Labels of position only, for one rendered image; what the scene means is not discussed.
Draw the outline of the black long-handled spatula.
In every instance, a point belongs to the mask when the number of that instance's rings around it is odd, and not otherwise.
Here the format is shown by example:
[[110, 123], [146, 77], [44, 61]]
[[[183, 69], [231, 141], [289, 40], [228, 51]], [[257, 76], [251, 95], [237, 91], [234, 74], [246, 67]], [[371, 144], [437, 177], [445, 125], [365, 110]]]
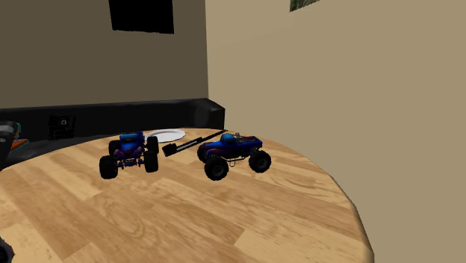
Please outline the black long-handled spatula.
[[166, 146], [163, 146], [162, 150], [164, 152], [164, 155], [166, 157], [169, 157], [169, 156], [174, 155], [174, 154], [176, 154], [176, 153], [178, 153], [180, 151], [191, 148], [192, 146], [195, 146], [195, 145], [200, 144], [200, 143], [204, 143], [205, 141], [210, 140], [211, 138], [214, 138], [214, 137], [216, 137], [218, 135], [221, 135], [221, 134], [223, 134], [225, 132], [227, 132], [227, 130], [223, 129], [222, 131], [218, 131], [216, 133], [210, 134], [207, 137], [198, 137], [198, 138], [196, 138], [194, 140], [183, 143], [180, 146], [177, 146], [175, 143], [169, 143]]

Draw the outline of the blue hot rod monster truck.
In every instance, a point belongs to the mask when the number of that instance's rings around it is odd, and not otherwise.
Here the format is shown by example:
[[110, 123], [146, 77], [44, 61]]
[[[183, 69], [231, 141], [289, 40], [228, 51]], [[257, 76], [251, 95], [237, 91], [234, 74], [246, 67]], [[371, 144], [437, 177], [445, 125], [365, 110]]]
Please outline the blue hot rod monster truck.
[[108, 145], [108, 155], [99, 160], [99, 172], [103, 179], [114, 179], [121, 167], [144, 166], [147, 173], [158, 171], [158, 138], [145, 137], [141, 131], [121, 134]]

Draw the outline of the green wall picture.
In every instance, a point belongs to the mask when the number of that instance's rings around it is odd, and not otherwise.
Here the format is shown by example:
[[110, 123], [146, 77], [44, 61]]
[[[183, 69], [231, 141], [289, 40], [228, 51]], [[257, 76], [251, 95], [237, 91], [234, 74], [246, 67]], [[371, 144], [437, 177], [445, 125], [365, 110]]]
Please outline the green wall picture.
[[310, 4], [313, 4], [315, 2], [318, 2], [319, 0], [290, 0], [290, 12], [293, 12], [295, 10], [299, 10], [300, 8], [309, 6]]

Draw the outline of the black sofa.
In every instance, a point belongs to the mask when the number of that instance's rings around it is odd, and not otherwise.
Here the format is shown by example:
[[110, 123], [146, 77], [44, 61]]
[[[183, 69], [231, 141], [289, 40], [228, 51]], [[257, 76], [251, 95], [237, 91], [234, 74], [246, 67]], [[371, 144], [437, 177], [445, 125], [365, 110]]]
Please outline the black sofa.
[[[210, 99], [119, 102], [0, 109], [0, 121], [21, 125], [29, 140], [12, 153], [0, 153], [0, 170], [57, 149], [126, 132], [174, 128], [223, 129], [226, 110]], [[69, 117], [74, 135], [51, 140], [49, 123]]]

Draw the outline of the blue pickup monster truck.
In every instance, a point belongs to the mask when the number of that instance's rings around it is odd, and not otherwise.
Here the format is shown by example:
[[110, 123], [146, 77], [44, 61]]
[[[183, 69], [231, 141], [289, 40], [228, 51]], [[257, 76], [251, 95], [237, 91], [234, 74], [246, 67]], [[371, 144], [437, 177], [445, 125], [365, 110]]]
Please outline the blue pickup monster truck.
[[256, 136], [225, 133], [218, 141], [205, 142], [197, 150], [198, 158], [205, 164], [206, 176], [219, 181], [227, 176], [237, 161], [249, 159], [249, 167], [256, 173], [264, 173], [272, 164], [270, 155], [261, 150], [263, 142]]

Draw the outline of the white plate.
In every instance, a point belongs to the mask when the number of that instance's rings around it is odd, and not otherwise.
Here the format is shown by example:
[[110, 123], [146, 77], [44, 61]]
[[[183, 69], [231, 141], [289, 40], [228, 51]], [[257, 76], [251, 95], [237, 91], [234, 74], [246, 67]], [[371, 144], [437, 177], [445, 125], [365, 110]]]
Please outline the white plate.
[[145, 135], [145, 139], [156, 137], [159, 143], [169, 143], [180, 140], [185, 136], [185, 132], [181, 129], [158, 129], [151, 131]]

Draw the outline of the black wall picture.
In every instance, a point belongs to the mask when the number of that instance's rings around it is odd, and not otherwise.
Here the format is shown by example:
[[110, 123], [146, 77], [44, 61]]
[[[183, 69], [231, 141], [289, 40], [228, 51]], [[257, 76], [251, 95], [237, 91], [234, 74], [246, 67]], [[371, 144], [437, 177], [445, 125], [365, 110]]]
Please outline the black wall picture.
[[108, 0], [114, 31], [174, 34], [173, 0]]

